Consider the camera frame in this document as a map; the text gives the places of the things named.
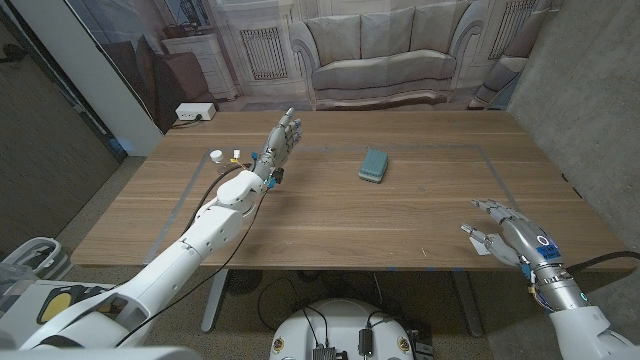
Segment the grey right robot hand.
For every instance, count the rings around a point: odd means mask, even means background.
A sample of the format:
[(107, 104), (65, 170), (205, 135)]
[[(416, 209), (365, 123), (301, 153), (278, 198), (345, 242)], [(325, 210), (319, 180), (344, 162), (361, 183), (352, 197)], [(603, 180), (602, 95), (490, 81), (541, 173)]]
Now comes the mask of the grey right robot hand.
[(461, 229), (474, 245), (481, 245), (503, 264), (527, 265), (531, 271), (563, 264), (553, 238), (519, 211), (491, 199), (473, 199), (471, 203), (486, 212), (502, 229), (501, 235), (485, 234), (471, 225), (462, 224)]

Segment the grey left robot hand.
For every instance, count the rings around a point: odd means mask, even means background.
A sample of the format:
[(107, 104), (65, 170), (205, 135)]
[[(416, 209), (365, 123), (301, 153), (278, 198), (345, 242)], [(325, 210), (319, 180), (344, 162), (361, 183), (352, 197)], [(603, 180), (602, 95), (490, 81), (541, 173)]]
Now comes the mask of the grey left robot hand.
[(294, 108), (289, 108), (282, 116), (269, 133), (258, 155), (253, 172), (263, 180), (286, 163), (289, 154), (302, 136), (301, 120), (293, 119), (294, 111)]

